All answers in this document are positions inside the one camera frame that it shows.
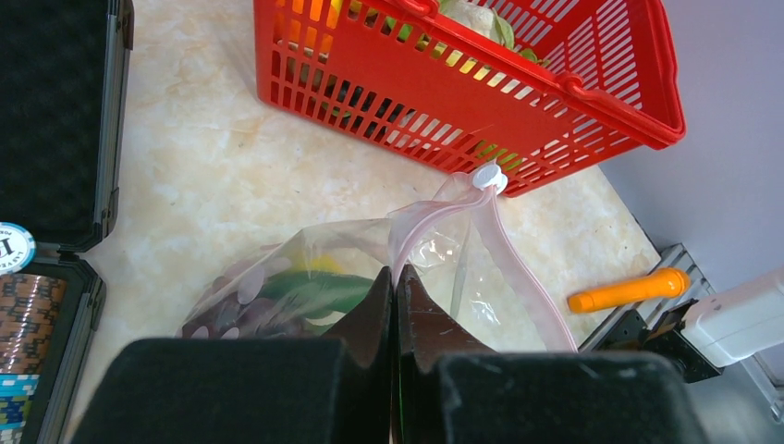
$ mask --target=orange pen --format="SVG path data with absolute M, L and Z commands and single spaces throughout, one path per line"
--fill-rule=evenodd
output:
M 653 298 L 677 298 L 690 286 L 689 275 L 683 271 L 660 268 L 646 277 L 577 293 L 569 298 L 569 308 L 574 313 L 591 313 Z

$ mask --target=red plastic basket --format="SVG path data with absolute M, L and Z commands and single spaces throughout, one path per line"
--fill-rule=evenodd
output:
M 550 64 L 437 14 L 435 0 L 254 0 L 259 97 L 445 172 L 495 159 L 507 196 L 683 137 L 658 0 L 475 3 Z

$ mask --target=gray wall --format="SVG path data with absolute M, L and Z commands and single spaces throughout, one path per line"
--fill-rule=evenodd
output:
M 784 264 L 784 2 L 665 0 L 688 135 L 602 165 L 659 247 L 717 291 Z

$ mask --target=poker chip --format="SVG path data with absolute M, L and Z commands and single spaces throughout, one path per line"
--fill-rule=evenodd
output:
M 18 423 L 11 423 L 11 424 L 0 424 L 0 432 L 10 431 L 15 428 L 21 428 L 24 427 L 24 424 L 25 424 L 24 421 L 20 421 Z M 5 438 L 6 436 L 10 436 L 10 435 L 12 434 L 8 433 L 7 435 L 0 435 L 0 438 Z
M 0 426 L 4 424 L 18 424 L 24 422 L 25 415 L 22 413 L 0 413 Z
M 14 274 L 0 276 L 0 286 L 0 374 L 40 374 L 66 282 Z M 3 382 L 0 380 L 0 392 Z M 24 388 L 19 394 L 31 389 Z
M 35 256 L 35 239 L 25 228 L 0 222 L 0 275 L 17 273 Z
M 0 444 L 18 443 L 22 439 L 22 431 L 24 427 L 9 428 L 8 430 L 0 430 Z
M 32 404 L 32 396 L 0 396 L 0 415 L 2 414 L 27 414 Z
M 17 376 L 16 379 L 0 380 L 0 396 L 15 396 L 15 395 L 31 395 L 38 388 L 38 375 L 36 377 L 19 378 L 19 376 L 29 375 L 12 375 Z

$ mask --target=ziplock bag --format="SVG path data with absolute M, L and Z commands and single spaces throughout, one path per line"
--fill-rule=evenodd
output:
M 413 264 L 431 298 L 500 352 L 577 351 L 560 312 L 504 230 L 494 163 L 449 176 L 433 200 L 386 218 L 304 228 L 226 269 L 178 331 L 185 338 L 312 337 L 365 296 L 389 265 Z

